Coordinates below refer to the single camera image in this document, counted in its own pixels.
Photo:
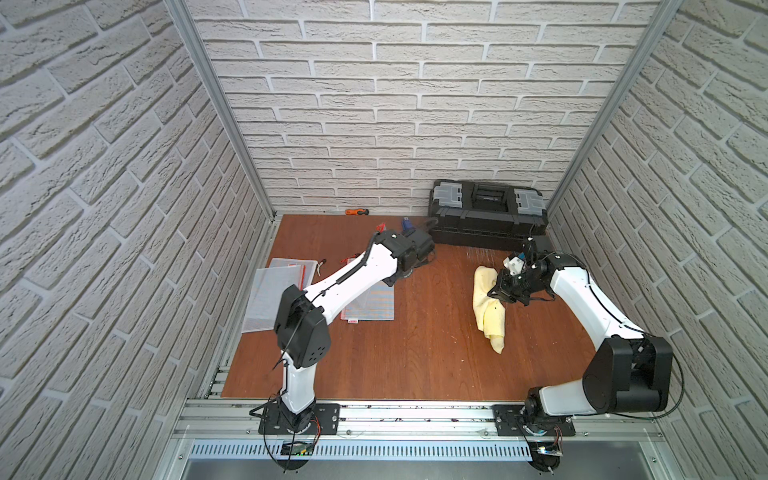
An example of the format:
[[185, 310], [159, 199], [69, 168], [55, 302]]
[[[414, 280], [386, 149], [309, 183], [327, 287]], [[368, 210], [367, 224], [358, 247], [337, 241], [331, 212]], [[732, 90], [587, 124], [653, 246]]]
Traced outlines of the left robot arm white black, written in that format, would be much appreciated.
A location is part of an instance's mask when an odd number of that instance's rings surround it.
[[277, 406], [289, 432], [303, 432], [314, 422], [316, 364], [330, 350], [329, 325], [375, 284], [393, 286], [428, 264], [434, 248], [420, 229], [377, 232], [361, 255], [331, 276], [304, 290], [291, 285], [283, 291], [274, 324], [284, 371]]

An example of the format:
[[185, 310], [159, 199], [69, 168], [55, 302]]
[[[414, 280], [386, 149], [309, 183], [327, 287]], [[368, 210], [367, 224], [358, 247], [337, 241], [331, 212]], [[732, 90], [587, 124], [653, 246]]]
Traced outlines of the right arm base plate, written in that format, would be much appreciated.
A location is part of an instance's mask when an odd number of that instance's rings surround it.
[[571, 417], [531, 413], [523, 403], [493, 404], [494, 425], [500, 437], [573, 437]]

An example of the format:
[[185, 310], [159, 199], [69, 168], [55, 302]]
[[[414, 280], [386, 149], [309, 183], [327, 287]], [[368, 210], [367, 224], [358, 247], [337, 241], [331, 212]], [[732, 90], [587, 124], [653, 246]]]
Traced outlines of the red zipper mesh document bag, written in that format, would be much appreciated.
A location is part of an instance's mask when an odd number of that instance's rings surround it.
[[300, 287], [299, 274], [289, 267], [257, 269], [248, 298], [241, 332], [254, 333], [274, 328], [283, 292]]

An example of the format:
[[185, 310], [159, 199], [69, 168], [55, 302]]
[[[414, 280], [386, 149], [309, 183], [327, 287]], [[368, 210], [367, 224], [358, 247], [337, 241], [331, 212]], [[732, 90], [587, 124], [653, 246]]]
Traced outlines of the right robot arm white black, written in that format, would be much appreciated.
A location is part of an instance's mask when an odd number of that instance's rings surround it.
[[683, 398], [669, 402], [672, 370], [680, 366], [671, 344], [641, 329], [599, 289], [582, 266], [546, 267], [497, 274], [487, 296], [525, 306], [546, 292], [561, 299], [590, 337], [595, 353], [582, 377], [534, 387], [520, 412], [524, 426], [537, 434], [574, 416], [616, 414], [657, 420], [674, 413]]

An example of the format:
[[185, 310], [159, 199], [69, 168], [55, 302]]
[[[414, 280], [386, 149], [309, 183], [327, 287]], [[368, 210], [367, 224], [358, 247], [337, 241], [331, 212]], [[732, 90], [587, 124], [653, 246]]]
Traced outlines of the yellow cleaning cloth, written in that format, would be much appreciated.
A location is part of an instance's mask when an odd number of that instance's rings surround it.
[[472, 308], [477, 328], [489, 340], [492, 349], [501, 354], [505, 346], [505, 308], [488, 292], [496, 285], [497, 272], [479, 266], [474, 272]]

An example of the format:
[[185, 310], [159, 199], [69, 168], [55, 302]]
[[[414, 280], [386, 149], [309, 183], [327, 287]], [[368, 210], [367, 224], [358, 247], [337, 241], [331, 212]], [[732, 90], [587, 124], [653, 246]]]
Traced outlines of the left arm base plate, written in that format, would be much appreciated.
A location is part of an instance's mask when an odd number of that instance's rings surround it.
[[338, 403], [312, 403], [296, 414], [278, 399], [266, 404], [259, 412], [258, 433], [270, 435], [335, 435], [338, 431], [341, 406]]

